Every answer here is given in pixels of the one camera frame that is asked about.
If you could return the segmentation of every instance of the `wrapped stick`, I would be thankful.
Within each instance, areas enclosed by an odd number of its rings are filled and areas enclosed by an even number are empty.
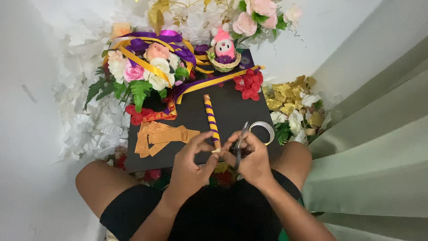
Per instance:
[[[211,99],[209,95],[204,95],[205,110],[207,111],[208,123],[210,129],[213,131],[212,141],[216,150],[221,148],[220,136],[218,134],[217,123],[215,122],[213,107],[211,105]]]

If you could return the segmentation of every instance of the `tape roll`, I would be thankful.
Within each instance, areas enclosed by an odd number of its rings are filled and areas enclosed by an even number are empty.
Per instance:
[[[273,131],[273,128],[264,121],[256,121],[250,126],[250,131],[251,131],[251,128],[255,126],[264,127],[269,132],[269,135],[270,135],[269,142],[265,143],[265,145],[269,145],[273,141],[273,138],[275,137],[275,132]]]

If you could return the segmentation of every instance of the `curtain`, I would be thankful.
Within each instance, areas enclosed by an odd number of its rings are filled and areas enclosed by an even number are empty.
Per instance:
[[[303,200],[338,240],[428,240],[428,59],[403,76],[309,145]]]

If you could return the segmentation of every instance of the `small woven basket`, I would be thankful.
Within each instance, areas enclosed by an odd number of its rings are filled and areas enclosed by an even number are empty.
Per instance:
[[[237,65],[239,64],[239,62],[241,61],[241,54],[240,54],[240,53],[238,53],[238,52],[236,51],[236,49],[234,50],[234,53],[235,53],[235,57],[236,57],[235,62],[224,64],[224,63],[219,63],[219,62],[215,61],[215,49],[214,49],[214,47],[211,47],[211,48],[207,51],[208,59],[210,60],[210,62],[211,62],[211,64],[213,65],[213,67],[214,67],[216,70],[218,70],[218,71],[220,71],[220,72],[223,72],[223,73],[226,73],[226,72],[231,71],[231,70],[232,70],[233,68],[235,68],[235,66],[237,66]]]

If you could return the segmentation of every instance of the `pink plush toy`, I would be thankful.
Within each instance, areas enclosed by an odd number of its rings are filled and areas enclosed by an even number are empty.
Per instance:
[[[229,35],[229,24],[223,24],[221,28],[212,28],[211,34],[214,36],[211,46],[215,46],[217,57],[227,55],[233,59],[235,57],[235,46]]]

